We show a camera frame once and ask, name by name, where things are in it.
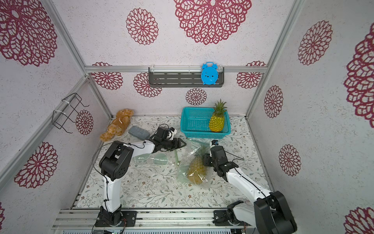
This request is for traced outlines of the clear zip-top bag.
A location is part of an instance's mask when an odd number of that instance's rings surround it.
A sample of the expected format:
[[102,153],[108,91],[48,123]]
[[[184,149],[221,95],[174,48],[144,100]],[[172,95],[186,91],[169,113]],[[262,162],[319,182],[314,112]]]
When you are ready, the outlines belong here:
[[205,166],[206,156],[209,157],[210,146],[206,143],[186,140],[187,145],[180,151],[177,180],[191,186],[209,189],[212,168]]
[[192,159],[192,156],[202,149],[205,145],[203,142],[193,139],[182,139],[183,147],[172,151],[159,151],[153,154],[143,154],[132,157],[135,164],[155,164],[155,165],[180,165],[180,163],[187,163]]

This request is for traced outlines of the yellow pineapple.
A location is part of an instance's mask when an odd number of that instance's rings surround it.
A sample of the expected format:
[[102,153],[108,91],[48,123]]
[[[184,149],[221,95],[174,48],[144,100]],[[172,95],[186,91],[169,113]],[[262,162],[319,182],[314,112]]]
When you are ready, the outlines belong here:
[[209,129],[212,132],[221,132],[225,124],[225,113],[227,112],[226,102],[219,100],[213,107],[214,112],[209,121]]

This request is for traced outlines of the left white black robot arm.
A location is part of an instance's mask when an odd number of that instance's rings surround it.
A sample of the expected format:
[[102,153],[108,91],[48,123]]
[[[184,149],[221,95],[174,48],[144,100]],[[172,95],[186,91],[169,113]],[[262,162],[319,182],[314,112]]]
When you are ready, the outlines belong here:
[[128,171],[131,159],[144,154],[173,151],[185,147],[187,143],[175,137],[176,133],[174,128],[159,126],[155,134],[143,141],[124,143],[116,140],[109,144],[97,170],[104,180],[103,202],[95,223],[97,227],[130,225],[130,221],[122,214],[120,191],[122,179]]

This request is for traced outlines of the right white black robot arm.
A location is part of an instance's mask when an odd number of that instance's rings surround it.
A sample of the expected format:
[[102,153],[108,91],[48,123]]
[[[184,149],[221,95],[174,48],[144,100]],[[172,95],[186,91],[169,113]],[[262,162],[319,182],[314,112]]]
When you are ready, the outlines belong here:
[[204,165],[226,182],[236,187],[252,203],[239,200],[227,206],[225,211],[214,211],[216,226],[248,224],[259,234],[293,234],[297,224],[285,196],[265,189],[250,179],[234,161],[229,161],[223,146],[213,140],[210,153],[205,155]]

